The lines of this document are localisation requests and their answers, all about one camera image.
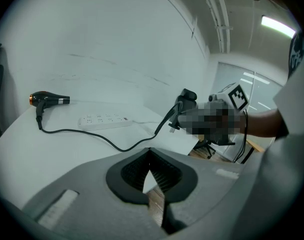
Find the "hair dryer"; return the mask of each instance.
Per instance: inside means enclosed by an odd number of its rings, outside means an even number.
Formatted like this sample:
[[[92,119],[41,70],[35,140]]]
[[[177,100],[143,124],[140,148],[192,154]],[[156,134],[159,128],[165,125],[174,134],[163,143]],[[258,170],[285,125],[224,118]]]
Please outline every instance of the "hair dryer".
[[[46,91],[37,91],[30,95],[30,105],[36,107],[36,121],[38,128],[42,129],[42,113],[51,106],[70,104],[69,96],[57,95]]]

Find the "black cable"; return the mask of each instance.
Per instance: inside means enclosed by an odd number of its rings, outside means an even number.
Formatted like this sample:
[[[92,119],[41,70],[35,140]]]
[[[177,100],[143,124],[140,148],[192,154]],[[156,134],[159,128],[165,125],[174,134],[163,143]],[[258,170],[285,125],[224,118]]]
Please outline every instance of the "black cable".
[[[245,120],[246,120],[244,139],[243,139],[243,143],[242,143],[241,149],[238,152],[236,158],[234,159],[234,163],[236,163],[237,160],[240,159],[243,156],[244,152],[245,152],[246,139],[247,139],[247,129],[248,129],[248,114],[247,114],[246,110],[244,110],[244,116],[245,116]]]
[[[60,129],[60,130],[53,130],[53,131],[46,131],[43,129],[41,122],[39,122],[39,126],[40,126],[40,130],[42,130],[42,132],[47,133],[47,134],[56,134],[56,133],[61,133],[61,132],[74,132],[74,133],[82,133],[82,134],[87,134],[87,135],[91,135],[91,136],[95,136],[95,137],[99,137],[103,140],[105,140],[106,142],[108,142],[112,147],[114,147],[116,150],[120,151],[120,152],[127,152],[132,150],[133,148],[135,148],[137,145],[139,145],[140,143],[144,142],[144,141],[149,141],[152,140],[153,138],[155,138],[158,134],[158,132],[161,130],[161,128],[163,127],[164,123],[166,123],[167,120],[169,120],[169,118],[172,117],[172,115],[175,113],[175,106],[177,106],[178,104],[182,103],[181,101],[175,103],[175,105],[167,112],[167,114],[164,116],[163,120],[161,121],[161,123],[157,126],[155,132],[154,132],[154,136],[152,136],[151,138],[145,138],[140,140],[139,142],[137,142],[136,144],[134,144],[132,147],[128,148],[128,149],[121,149],[119,147],[117,147],[113,142],[111,142],[110,140],[108,140],[106,137],[99,135],[99,134],[95,134],[95,133],[91,133],[91,132],[87,132],[87,131],[81,131],[81,130],[74,130],[74,129]],[[181,106],[178,108],[178,113],[182,108],[182,104],[180,104]]]
[[[246,119],[245,132],[244,132],[245,135],[244,135],[244,140],[243,140],[243,145],[242,145],[242,152],[240,152],[238,154],[238,157],[237,157],[236,161],[243,156],[243,154],[245,152],[245,147],[246,147],[246,138],[247,138],[247,129],[248,129],[248,115],[247,115],[247,111],[246,110],[244,111],[244,115],[245,115],[245,119]]]

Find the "power strip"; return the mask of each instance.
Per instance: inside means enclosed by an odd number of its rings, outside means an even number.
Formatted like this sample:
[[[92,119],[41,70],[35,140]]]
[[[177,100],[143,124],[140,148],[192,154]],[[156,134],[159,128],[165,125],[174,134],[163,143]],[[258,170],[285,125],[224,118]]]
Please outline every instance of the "power strip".
[[[78,120],[78,126],[84,131],[118,128],[132,123],[129,118],[116,113],[86,114]]]

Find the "white sleeve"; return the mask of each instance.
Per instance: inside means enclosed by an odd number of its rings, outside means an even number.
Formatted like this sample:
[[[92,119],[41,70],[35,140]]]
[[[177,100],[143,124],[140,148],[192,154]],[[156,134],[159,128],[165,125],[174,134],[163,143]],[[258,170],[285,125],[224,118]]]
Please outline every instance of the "white sleeve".
[[[304,134],[304,59],[274,97],[289,134]]]

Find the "fluorescent light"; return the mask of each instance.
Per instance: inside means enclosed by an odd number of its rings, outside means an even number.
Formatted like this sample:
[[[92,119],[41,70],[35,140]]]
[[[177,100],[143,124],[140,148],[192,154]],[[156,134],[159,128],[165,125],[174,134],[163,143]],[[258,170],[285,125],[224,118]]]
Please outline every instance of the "fluorescent light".
[[[266,80],[264,80],[264,79],[262,79],[262,78],[260,78],[260,77],[258,77],[258,76],[255,76],[255,75],[253,75],[253,74],[249,74],[249,73],[246,73],[246,72],[245,72],[244,75],[246,75],[246,76],[248,76],[248,77],[250,77],[250,78],[255,78],[256,80],[261,81],[261,82],[263,82],[263,83],[265,83],[265,84],[267,84],[267,85],[270,84],[270,82],[268,82],[268,81],[266,81]]]
[[[245,80],[245,79],[242,79],[242,78],[241,78],[241,81],[247,82],[247,83],[249,83],[249,84],[251,84],[251,85],[253,84],[253,82],[250,82],[250,81]]]
[[[262,103],[260,103],[260,102],[258,102],[258,104],[259,104],[259,105],[262,105],[263,107],[266,107],[266,108],[269,109],[269,110],[271,110],[270,107],[268,107],[268,106],[266,106],[266,105],[264,105],[264,104],[262,104]]]
[[[278,22],[272,18],[268,18],[266,16],[262,17],[262,25],[275,29],[279,32],[282,32],[285,35],[289,36],[290,38],[293,38],[293,36],[295,34],[295,30],[284,25],[283,23],[280,23],[280,22]]]

